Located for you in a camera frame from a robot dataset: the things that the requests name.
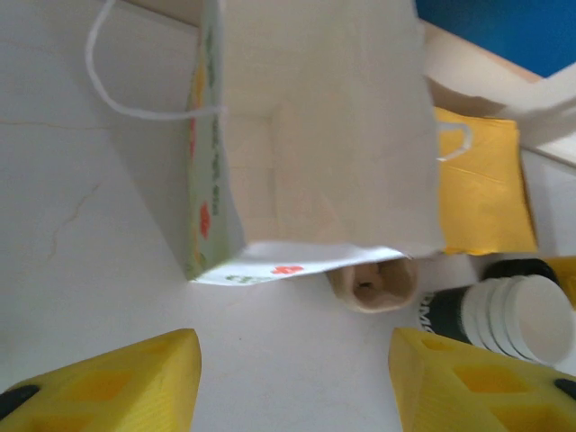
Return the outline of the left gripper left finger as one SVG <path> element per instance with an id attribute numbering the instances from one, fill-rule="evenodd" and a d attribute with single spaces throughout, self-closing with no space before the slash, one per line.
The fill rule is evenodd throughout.
<path id="1" fill-rule="evenodd" d="M 18 382 L 0 393 L 0 432 L 192 432 L 201 373 L 180 328 Z"/>

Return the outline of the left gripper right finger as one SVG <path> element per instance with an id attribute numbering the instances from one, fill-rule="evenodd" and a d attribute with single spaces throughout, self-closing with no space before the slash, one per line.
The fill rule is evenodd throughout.
<path id="1" fill-rule="evenodd" d="M 402 432 L 576 432 L 576 376 L 415 328 L 391 335 Z"/>

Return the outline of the white paper bag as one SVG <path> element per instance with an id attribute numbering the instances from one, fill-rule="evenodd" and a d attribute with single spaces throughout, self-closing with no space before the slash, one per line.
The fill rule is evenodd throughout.
<path id="1" fill-rule="evenodd" d="M 433 255 L 440 167 L 471 130 L 438 121 L 412 0 L 202 0 L 187 107 L 112 99 L 88 33 L 85 66 L 117 113 L 186 120 L 189 255 L 201 284 L 261 284 Z"/>

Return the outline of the black printed paper cup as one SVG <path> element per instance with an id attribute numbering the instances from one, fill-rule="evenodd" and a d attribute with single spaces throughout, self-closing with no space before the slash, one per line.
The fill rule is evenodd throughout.
<path id="1" fill-rule="evenodd" d="M 482 346 L 473 316 L 471 287 L 425 294 L 418 305 L 419 328 L 469 345 Z"/>

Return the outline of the green paper cup stack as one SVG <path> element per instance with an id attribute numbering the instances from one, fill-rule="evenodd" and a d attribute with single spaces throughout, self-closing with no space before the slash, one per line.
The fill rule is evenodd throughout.
<path id="1" fill-rule="evenodd" d="M 568 298 L 541 275 L 487 279 L 465 289 L 460 321 L 472 345 L 541 365 L 558 365 L 576 344 Z"/>

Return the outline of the brown pulp cup carrier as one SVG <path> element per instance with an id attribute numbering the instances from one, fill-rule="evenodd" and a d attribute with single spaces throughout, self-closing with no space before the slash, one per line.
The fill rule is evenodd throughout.
<path id="1" fill-rule="evenodd" d="M 326 272 L 333 293 L 351 311 L 380 313 L 407 306 L 418 289 L 415 261 L 398 258 Z"/>

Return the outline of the yellow napkin stack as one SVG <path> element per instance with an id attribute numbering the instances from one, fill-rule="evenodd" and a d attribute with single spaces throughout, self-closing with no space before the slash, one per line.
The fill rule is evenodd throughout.
<path id="1" fill-rule="evenodd" d="M 439 218 L 444 252 L 482 256 L 535 253 L 536 231 L 529 208 L 512 120 L 465 116 L 437 107 L 439 122 L 463 124 L 472 145 L 439 169 Z"/>

